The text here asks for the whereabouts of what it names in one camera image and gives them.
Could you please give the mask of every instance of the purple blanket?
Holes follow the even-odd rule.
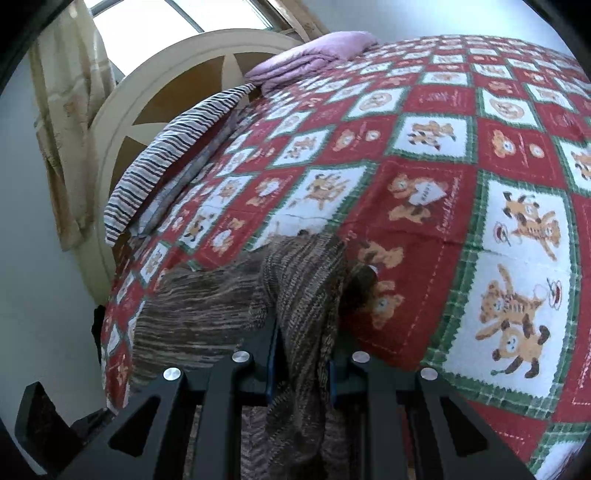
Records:
[[[263,93],[313,75],[333,62],[351,60],[378,43],[368,32],[334,32],[291,48],[260,63],[245,75]]]

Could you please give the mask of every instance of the white wall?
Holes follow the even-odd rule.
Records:
[[[427,35],[520,38],[570,54],[522,0],[303,0],[330,31],[367,30],[381,41]]]
[[[0,96],[0,417],[41,381],[65,421],[105,406],[90,327],[93,300],[57,239],[28,57]]]

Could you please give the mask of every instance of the striped pillow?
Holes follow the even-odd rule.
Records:
[[[172,120],[154,138],[118,181],[105,207],[105,242],[113,247],[125,229],[135,220],[149,197],[170,179],[165,173],[179,167],[185,153],[220,118],[255,89],[252,83],[224,90],[199,102]],[[185,155],[186,161],[193,156]]]

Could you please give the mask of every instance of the pillow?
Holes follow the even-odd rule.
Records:
[[[164,127],[125,170],[107,202],[107,245],[114,246],[125,229],[139,217],[142,206],[147,205],[160,187],[177,175],[217,133],[208,130],[254,89],[252,83],[247,83],[216,93]],[[207,142],[197,142],[206,133],[210,137]]]
[[[143,237],[152,233],[154,228],[160,223],[168,207],[176,200],[178,194],[203,170],[203,166],[236,129],[239,113],[239,110],[234,110],[227,121],[222,122],[225,118],[218,121],[218,124],[223,123],[223,126],[219,128],[213,139],[172,180],[159,189],[148,207],[142,209],[139,219],[129,227],[129,231],[133,236]]]

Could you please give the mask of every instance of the bedspread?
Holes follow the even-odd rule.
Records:
[[[168,269],[330,230],[379,272],[344,327],[391,365],[437,369],[550,478],[591,432],[590,92],[571,57],[444,35],[258,100],[122,266],[109,402],[126,401],[135,321]]]

